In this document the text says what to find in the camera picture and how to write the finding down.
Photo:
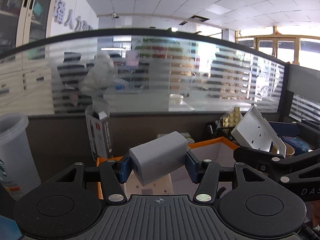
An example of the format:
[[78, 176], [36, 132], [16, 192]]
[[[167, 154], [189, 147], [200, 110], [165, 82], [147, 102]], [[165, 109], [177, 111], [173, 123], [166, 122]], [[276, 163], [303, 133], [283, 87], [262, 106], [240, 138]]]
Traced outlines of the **grey power adapter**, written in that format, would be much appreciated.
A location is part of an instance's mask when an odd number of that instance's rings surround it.
[[129, 149], [134, 173], [141, 185], [148, 185], [184, 166], [188, 143], [174, 131]]

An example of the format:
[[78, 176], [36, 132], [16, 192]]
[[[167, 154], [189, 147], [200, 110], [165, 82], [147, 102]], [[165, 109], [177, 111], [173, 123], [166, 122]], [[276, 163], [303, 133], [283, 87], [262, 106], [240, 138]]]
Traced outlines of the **beige glass-door cabinet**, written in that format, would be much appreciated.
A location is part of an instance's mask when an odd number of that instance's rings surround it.
[[1, 53], [50, 36], [55, 0], [1, 0]]

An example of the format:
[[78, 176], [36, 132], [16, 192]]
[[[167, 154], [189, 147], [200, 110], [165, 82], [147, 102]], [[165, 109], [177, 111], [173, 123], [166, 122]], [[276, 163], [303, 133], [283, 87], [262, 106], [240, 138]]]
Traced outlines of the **Starbucks plastic cup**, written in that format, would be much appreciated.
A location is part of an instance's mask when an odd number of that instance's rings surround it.
[[1, 185], [15, 201], [41, 184], [27, 138], [28, 124], [21, 113], [1, 116]]

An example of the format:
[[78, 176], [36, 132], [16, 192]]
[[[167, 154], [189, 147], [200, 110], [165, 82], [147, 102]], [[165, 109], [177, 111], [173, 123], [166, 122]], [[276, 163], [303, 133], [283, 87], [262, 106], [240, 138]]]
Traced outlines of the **white switch panel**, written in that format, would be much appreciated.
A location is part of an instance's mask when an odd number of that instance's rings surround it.
[[255, 106], [247, 111], [231, 134], [243, 147], [265, 152], [269, 152], [272, 145], [285, 148], [284, 142]]

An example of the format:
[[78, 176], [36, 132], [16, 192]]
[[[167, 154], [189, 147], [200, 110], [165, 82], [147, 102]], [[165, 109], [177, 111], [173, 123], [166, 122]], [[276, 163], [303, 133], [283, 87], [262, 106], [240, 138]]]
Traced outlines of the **small upright product box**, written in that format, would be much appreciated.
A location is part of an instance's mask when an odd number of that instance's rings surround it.
[[93, 158], [112, 158], [112, 141], [108, 125], [110, 108], [108, 103], [102, 98], [92, 98], [92, 104], [85, 110], [85, 117]]

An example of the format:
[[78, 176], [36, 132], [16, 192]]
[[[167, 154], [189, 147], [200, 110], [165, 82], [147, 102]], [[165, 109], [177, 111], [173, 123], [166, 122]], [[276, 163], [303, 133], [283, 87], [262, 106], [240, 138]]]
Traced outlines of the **yellow building block plate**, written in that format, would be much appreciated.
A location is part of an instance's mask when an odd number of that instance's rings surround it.
[[240, 112], [240, 107], [234, 107], [232, 110], [225, 113], [220, 118], [220, 124], [223, 133], [230, 135], [231, 131], [237, 126], [241, 119], [242, 114]]

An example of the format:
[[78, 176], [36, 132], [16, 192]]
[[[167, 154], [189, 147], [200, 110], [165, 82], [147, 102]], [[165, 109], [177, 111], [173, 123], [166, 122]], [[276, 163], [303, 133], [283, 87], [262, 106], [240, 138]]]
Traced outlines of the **brown paper cup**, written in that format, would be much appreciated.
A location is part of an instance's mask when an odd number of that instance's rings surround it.
[[295, 149], [285, 142], [285, 148], [281, 147], [280, 149], [278, 149], [276, 145], [272, 145], [271, 153], [282, 155], [287, 159], [294, 156]]

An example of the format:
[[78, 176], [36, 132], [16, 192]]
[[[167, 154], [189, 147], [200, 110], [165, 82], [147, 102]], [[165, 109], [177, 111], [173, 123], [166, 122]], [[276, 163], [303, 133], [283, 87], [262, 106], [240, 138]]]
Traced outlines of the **frosted glass partition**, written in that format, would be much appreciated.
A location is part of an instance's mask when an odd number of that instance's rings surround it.
[[1, 113], [82, 115], [279, 109], [287, 64], [240, 44], [156, 29], [103, 29], [1, 45]]

